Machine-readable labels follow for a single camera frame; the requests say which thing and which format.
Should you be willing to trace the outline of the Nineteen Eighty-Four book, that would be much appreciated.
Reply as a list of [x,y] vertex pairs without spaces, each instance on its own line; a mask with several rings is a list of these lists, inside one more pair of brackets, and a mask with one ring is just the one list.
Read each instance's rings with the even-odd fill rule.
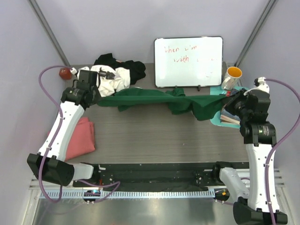
[[[233,94],[236,94],[238,92],[237,89],[231,89],[228,90],[225,95],[227,97],[230,97]],[[234,124],[234,125],[239,125],[240,124],[240,119],[236,115],[230,114],[226,109],[225,106],[222,108],[221,113],[220,113],[220,120],[222,123],[226,124]]]

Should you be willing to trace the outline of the white mug orange inside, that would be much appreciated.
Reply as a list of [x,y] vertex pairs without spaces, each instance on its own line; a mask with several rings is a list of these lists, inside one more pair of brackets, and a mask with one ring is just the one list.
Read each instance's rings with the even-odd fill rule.
[[229,67],[226,71],[224,80],[221,84],[221,88],[224,90],[231,90],[233,89],[239,79],[242,77],[242,70],[238,67]]

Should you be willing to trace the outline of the green t-shirt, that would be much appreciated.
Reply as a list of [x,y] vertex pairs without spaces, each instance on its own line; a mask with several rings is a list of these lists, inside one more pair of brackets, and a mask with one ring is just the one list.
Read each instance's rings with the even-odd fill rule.
[[225,95],[187,96],[183,88],[162,92],[142,88],[123,89],[98,102],[101,107],[117,107],[120,112],[135,105],[166,104],[174,115],[191,112],[198,121],[210,120],[223,108]]

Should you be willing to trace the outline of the white dry-erase board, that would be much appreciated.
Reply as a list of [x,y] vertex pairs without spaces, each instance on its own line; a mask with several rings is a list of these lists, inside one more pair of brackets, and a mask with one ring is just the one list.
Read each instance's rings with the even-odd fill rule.
[[154,41],[155,85],[219,86],[223,69],[223,38],[178,37]]

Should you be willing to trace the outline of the white t-shirt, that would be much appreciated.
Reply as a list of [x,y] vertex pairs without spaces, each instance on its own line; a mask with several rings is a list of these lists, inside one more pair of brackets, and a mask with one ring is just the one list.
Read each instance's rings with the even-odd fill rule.
[[106,65],[95,65],[95,66],[92,66],[91,68],[82,67],[79,69],[79,72],[77,73],[78,79],[81,76],[80,71],[82,69],[87,69],[87,70],[96,71],[96,72],[105,71],[105,72],[113,73],[115,75],[115,77],[113,79],[107,79],[105,77],[100,77],[100,79],[97,78],[96,84],[97,84],[98,91],[99,91],[101,97],[110,96],[110,95],[114,94],[115,92],[119,92],[123,89],[127,89],[130,87],[130,70],[129,69],[125,69],[123,67],[113,69],[112,67],[106,66]]

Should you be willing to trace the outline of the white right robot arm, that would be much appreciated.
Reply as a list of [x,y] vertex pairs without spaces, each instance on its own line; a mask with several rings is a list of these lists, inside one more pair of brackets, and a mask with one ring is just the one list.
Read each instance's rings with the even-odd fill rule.
[[229,97],[225,109],[240,119],[240,133],[249,159],[250,187],[246,187],[229,162],[221,162],[212,175],[217,185],[225,184],[233,204],[234,220],[239,225],[286,225],[275,189],[273,147],[276,129],[267,121],[269,93],[241,89]]

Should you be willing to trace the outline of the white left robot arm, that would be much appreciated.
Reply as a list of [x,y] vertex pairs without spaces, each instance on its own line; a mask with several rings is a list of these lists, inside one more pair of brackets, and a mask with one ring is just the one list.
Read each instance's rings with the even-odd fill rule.
[[61,97],[59,114],[54,125],[37,154],[29,154],[27,163],[39,180],[67,186],[74,180],[81,180],[95,187],[100,176],[87,163],[66,163],[67,148],[74,129],[83,113],[100,98],[97,81],[86,79],[76,82],[75,87],[66,88]]

